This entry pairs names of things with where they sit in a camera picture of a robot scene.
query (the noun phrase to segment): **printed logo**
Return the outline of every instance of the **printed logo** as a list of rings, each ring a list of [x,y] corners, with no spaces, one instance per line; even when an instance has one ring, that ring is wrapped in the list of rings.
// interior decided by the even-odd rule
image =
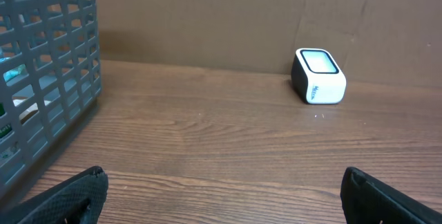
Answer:
[[[315,98],[316,92],[318,92],[319,86],[313,86],[313,90],[311,91],[311,99]]]

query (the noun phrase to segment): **gray plastic basket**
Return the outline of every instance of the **gray plastic basket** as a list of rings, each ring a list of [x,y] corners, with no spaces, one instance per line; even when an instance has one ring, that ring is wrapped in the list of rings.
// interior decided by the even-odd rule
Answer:
[[[12,128],[0,138],[0,207],[35,183],[97,106],[96,13],[95,0],[0,0],[0,58],[9,57],[0,62],[0,129]],[[26,100],[15,106],[18,97]],[[23,122],[31,106],[38,112]]]

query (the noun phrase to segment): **wood grain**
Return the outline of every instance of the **wood grain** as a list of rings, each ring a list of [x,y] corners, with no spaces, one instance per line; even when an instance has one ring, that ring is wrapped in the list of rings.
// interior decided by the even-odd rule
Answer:
[[[350,82],[312,106],[287,75],[104,61],[102,79],[99,113],[28,197],[100,165],[101,223],[344,223],[355,166],[442,211],[442,89]]]

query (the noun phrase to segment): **screen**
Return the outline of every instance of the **screen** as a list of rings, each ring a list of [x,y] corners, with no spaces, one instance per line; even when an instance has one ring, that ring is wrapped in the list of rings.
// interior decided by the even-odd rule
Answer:
[[[328,54],[320,50],[303,50],[301,55],[315,73],[337,73],[338,70],[330,60]]]

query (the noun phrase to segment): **brown cardboard backdrop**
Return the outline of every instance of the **brown cardboard backdrop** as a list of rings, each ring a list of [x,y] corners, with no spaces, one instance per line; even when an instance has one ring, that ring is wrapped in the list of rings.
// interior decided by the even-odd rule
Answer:
[[[351,80],[442,86],[442,0],[97,0],[102,59],[288,73],[325,48]]]

